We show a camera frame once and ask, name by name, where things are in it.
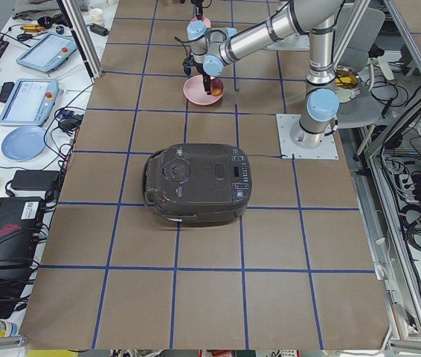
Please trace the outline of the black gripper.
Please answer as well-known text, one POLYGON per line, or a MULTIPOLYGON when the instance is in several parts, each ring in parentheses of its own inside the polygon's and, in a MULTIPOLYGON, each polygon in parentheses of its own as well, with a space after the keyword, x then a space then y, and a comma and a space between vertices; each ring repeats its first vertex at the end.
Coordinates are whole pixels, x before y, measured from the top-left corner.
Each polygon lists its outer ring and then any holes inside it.
POLYGON ((206 94, 211 93, 211 76, 204 70, 203 64, 197 63, 196 70, 202 75, 202 84, 206 94))

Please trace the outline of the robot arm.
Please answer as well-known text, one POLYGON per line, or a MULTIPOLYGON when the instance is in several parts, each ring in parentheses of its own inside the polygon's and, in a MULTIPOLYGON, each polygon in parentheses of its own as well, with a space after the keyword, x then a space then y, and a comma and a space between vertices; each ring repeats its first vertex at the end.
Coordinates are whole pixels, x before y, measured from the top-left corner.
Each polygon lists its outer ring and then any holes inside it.
POLYGON ((202 3, 193 5, 196 18, 187 25, 182 67, 185 74, 197 70, 205 94, 211 94, 211 81, 226 67, 257 52, 275 52, 297 60, 296 68, 306 75, 304 108, 289 130, 291 142, 315 149, 337 130, 335 70, 367 1, 284 1, 267 19, 241 31, 206 25, 202 3))

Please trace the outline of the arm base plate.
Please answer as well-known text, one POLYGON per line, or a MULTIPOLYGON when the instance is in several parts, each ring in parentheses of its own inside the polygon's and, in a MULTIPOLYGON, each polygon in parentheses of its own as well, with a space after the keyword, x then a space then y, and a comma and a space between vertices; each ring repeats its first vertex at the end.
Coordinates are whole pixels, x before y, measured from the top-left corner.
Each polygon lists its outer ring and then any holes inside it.
POLYGON ((298 114, 276 114, 280 156, 285 159, 338 160, 332 127, 320 134, 309 134, 300 126, 298 114))
POLYGON ((309 51, 309 36, 298 33, 266 47, 271 51, 309 51))

